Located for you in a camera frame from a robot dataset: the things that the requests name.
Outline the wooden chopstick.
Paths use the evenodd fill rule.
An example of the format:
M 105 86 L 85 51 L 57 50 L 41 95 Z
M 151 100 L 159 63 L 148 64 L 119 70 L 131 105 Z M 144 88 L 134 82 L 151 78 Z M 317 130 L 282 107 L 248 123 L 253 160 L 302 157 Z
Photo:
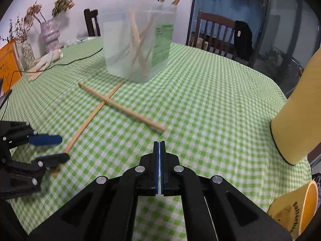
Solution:
M 158 1 L 158 4 L 161 4 L 161 3 L 163 3 L 165 0 L 160 0 L 160 1 Z M 153 13 L 152 14 L 152 16 L 151 16 L 151 19 L 148 21 L 148 24 L 147 24 L 147 26 L 146 26 L 146 28 L 142 31 L 142 33 L 140 34 L 140 44 L 139 44 L 139 50 L 140 50 L 140 52 L 141 52 L 141 49 L 143 48 L 143 45 L 144 45 L 144 42 L 145 42 L 145 40 L 146 40 L 146 38 L 147 38 L 147 35 L 148 35 L 148 33 L 149 33 L 149 30 L 150 30 L 150 28 L 152 27 L 152 24 L 153 24 L 153 22 L 154 22 L 154 20 L 155 20 L 155 18 L 156 18 L 156 14 L 155 13 Z
M 163 3 L 165 2 L 165 0 L 160 0 L 159 5 L 163 5 Z M 179 4 L 180 0 L 174 0 L 170 5 L 173 5 L 173 6 L 177 6 Z M 133 38 L 134 38 L 134 41 L 132 42 L 135 46 L 136 46 L 136 51 L 135 51 L 135 54 L 133 55 L 132 57 L 132 65 L 135 63 L 137 57 L 139 57 L 141 54 L 141 49 L 144 45 L 144 42 L 145 42 L 145 39 L 148 35 L 148 32 L 151 28 L 151 25 L 153 24 L 154 22 L 154 19 L 155 19 L 155 14 L 153 14 L 151 16 L 151 19 L 150 21 L 148 22 L 147 26 L 145 29 L 143 29 L 143 31 L 141 31 L 139 33 L 139 29 L 138 29 L 138 26 L 135 22 L 135 10 L 130 10 L 130 19 L 131 19 L 131 31 L 133 34 Z M 127 53 L 129 51 L 129 48 L 125 48 L 121 53 L 119 53 L 116 57 L 116 59 L 113 61 L 113 63 L 116 63 L 117 61 L 119 61 L 123 56 L 125 56 L 125 53 Z
M 111 98 L 118 89 L 124 84 L 125 81 L 121 81 L 116 85 L 116 87 L 107 95 L 107 98 Z M 91 123 L 92 119 L 96 116 L 96 114 L 101 110 L 101 108 L 105 105 L 104 101 L 101 101 L 96 108 L 92 111 L 92 113 L 87 117 L 87 119 L 84 121 L 84 123 L 81 125 L 81 127 L 78 129 L 78 131 L 75 133 L 75 135 L 72 137 L 72 139 L 69 141 L 67 147 L 64 150 L 64 153 L 69 154 L 72 147 L 75 145 L 78 138 L 81 136 L 81 134 L 85 131 L 89 123 Z
M 137 24 L 135 22 L 135 8 L 130 9 L 130 19 L 131 19 L 131 46 L 132 46 L 132 71 L 134 72 L 137 69 L 137 66 L 135 66 L 135 55 L 137 55 L 137 59 L 139 60 L 139 67 L 141 69 L 141 73 L 143 77 L 148 76 L 148 71 L 146 68 L 146 59 L 143 56 L 143 54 L 139 50 L 139 44 L 140 44 L 140 34 L 139 29 L 137 27 Z
M 135 111 L 132 111 L 129 108 L 126 108 L 124 106 L 122 106 L 121 104 L 119 104 L 118 102 L 115 102 L 114 100 L 111 100 L 110 98 L 108 98 L 107 96 L 103 96 L 103 94 L 100 94 L 99 92 L 95 91 L 94 89 L 86 86 L 83 83 L 78 82 L 78 86 L 84 90 L 86 90 L 87 92 L 91 93 L 92 95 L 100 98 L 103 102 L 107 103 L 108 105 L 122 111 L 123 113 L 130 115 L 134 118 L 136 118 L 137 120 L 147 124 L 148 126 L 154 128 L 155 130 L 159 131 L 159 132 L 164 132 L 166 130 L 166 128 L 146 117 L 144 117 L 143 115 L 140 115 L 138 113 L 136 113 Z

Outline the black smartphone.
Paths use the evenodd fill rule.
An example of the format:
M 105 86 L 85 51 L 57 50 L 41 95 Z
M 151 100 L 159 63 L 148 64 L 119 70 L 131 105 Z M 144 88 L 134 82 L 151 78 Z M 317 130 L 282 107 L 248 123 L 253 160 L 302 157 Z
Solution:
M 11 93 L 12 90 L 9 89 L 3 96 L 0 97 L 0 109 L 2 109 L 3 105 L 5 104 Z

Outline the beige knit glove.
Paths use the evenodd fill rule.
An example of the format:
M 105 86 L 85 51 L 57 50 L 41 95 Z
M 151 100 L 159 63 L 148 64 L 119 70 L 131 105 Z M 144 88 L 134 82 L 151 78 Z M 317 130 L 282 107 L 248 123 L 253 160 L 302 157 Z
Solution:
M 34 67 L 27 71 L 28 82 L 36 80 L 52 63 L 52 59 L 42 58 Z

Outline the yellow bear mug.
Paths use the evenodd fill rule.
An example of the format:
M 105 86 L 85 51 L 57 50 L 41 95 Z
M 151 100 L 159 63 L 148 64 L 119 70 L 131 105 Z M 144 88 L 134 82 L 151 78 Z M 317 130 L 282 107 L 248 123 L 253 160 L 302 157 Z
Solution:
M 314 180 L 300 188 L 279 196 L 270 205 L 267 214 L 297 239 L 316 214 L 318 188 Z

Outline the floral slim vase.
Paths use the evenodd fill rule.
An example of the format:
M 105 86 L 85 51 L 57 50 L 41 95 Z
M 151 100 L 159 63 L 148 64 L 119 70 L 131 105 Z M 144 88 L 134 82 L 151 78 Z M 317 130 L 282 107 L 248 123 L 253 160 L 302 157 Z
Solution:
M 27 40 L 22 42 L 21 51 L 26 64 L 26 70 L 29 70 L 32 67 L 33 61 L 35 60 L 35 56 L 33 54 L 31 45 Z

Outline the white knit glove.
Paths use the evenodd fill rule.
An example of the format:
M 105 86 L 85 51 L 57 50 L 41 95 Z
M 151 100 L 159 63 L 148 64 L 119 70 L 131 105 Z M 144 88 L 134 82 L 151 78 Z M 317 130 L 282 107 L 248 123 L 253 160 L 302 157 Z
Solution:
M 63 57 L 63 53 L 61 49 L 53 50 L 52 52 L 44 55 L 39 63 L 37 63 L 36 67 L 41 68 L 43 66 L 49 66 L 51 63 L 61 59 Z

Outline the green checkered tablecloth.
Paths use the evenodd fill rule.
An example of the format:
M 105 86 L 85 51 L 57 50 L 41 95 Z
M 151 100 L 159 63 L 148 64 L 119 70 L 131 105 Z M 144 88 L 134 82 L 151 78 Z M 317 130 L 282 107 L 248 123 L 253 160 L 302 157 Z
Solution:
M 66 48 L 63 59 L 29 82 L 12 88 L 1 117 L 26 121 L 39 133 L 58 134 L 60 145 L 20 146 L 13 158 L 30 162 L 63 152 L 101 94 L 165 127 L 160 134 L 124 113 L 104 106 L 69 151 L 55 176 L 46 175 L 41 192 L 11 200 L 24 230 L 30 232 L 96 177 L 122 175 L 165 141 L 169 153 L 198 175 L 220 175 L 263 210 L 280 195 L 312 177 L 304 159 L 291 166 L 279 155 L 270 122 L 286 102 L 269 77 L 235 61 L 197 48 L 172 44 L 167 66 L 145 84 L 121 83 L 105 64 L 101 39 Z

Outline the pink textured vase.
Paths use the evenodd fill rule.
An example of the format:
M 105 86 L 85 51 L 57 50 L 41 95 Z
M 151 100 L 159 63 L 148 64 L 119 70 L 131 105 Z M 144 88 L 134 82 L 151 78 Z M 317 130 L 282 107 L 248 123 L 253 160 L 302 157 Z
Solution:
M 55 17 L 40 24 L 40 36 L 47 53 L 61 48 L 59 25 Z

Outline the white tissue packet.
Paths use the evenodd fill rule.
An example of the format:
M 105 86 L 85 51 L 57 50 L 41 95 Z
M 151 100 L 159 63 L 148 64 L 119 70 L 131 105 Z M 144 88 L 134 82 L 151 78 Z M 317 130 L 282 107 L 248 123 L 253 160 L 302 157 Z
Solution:
M 77 38 L 77 39 L 76 39 L 76 42 L 81 43 L 81 42 L 85 42 L 85 41 L 93 40 L 93 39 L 95 39 L 95 38 L 96 38 L 96 37 L 83 37 L 83 38 Z

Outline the dried twig bouquet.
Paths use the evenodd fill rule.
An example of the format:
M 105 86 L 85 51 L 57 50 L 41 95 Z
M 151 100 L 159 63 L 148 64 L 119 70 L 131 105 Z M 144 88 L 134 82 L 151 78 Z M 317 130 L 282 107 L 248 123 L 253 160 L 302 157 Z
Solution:
M 23 43 L 28 39 L 28 32 L 33 25 L 33 19 L 28 16 L 20 18 L 17 17 L 15 24 L 12 23 L 12 19 L 9 20 L 9 35 L 7 37 L 1 37 L 1 41 L 7 43 L 15 40 L 18 43 Z

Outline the yellow thermos jug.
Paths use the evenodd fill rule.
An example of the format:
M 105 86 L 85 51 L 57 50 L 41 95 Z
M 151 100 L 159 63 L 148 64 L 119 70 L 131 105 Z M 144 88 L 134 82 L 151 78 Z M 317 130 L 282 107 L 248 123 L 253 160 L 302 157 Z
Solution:
M 291 165 L 320 144 L 320 50 L 307 63 L 296 88 L 270 126 L 279 153 Z

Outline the dark wooden chair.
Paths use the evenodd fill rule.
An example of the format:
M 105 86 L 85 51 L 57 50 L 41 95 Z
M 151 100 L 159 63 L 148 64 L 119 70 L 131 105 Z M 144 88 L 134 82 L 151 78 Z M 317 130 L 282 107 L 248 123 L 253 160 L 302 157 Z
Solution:
M 98 23 L 98 10 L 84 9 L 84 19 L 88 31 L 88 36 L 100 37 L 101 32 Z
M 235 26 L 235 21 L 229 18 L 200 9 L 189 46 L 236 60 L 236 50 L 232 43 Z

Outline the dried rose bouquet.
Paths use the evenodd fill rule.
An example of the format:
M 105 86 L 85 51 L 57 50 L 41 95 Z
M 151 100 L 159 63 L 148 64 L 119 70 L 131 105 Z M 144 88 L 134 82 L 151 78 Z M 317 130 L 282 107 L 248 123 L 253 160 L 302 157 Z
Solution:
M 75 2 L 73 0 L 56 0 L 52 9 L 52 18 L 57 17 L 61 12 L 67 12 L 74 6 Z M 42 5 L 35 2 L 27 9 L 23 22 L 28 25 L 31 25 L 35 19 L 37 20 L 37 22 L 41 23 L 40 19 L 37 17 L 38 14 L 40 14 L 44 22 L 46 22 L 46 19 L 44 18 L 41 9 Z

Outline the clear plastic container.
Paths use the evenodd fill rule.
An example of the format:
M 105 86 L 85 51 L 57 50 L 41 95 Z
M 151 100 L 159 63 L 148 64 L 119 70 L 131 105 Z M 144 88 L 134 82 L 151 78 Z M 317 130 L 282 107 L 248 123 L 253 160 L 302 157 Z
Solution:
M 168 62 L 177 7 L 155 1 L 125 1 L 99 12 L 103 53 L 111 75 L 147 83 Z

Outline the black garment on chair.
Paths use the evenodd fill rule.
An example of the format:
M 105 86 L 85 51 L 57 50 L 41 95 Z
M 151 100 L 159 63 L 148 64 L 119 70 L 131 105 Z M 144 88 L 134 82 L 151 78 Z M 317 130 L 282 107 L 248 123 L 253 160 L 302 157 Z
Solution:
M 252 31 L 244 21 L 235 21 L 234 48 L 238 58 L 249 61 L 253 54 Z

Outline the dark wooden chair far side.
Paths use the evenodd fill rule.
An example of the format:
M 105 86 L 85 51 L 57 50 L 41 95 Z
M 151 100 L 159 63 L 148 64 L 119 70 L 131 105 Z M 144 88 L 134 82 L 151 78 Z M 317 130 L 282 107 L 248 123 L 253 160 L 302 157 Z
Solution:
M 232 43 L 235 26 L 235 21 L 229 18 L 200 9 L 189 46 L 236 60 L 236 50 Z

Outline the dark sliding glass door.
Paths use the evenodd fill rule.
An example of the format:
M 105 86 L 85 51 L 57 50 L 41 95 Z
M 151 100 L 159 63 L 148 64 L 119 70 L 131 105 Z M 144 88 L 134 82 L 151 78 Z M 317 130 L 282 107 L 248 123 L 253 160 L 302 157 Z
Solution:
M 187 45 L 194 31 L 192 1 Z M 320 20 L 307 0 L 263 0 L 264 19 L 249 61 L 236 61 L 271 78 L 289 97 L 320 48 Z

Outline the blue curtain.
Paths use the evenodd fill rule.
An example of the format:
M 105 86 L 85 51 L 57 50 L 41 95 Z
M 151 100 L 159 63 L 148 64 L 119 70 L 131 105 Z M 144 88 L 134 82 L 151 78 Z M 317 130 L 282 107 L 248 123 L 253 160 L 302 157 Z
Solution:
M 196 30 L 197 14 L 201 10 L 246 22 L 252 31 L 252 43 L 256 44 L 265 13 L 262 3 L 263 0 L 195 0 L 191 30 Z

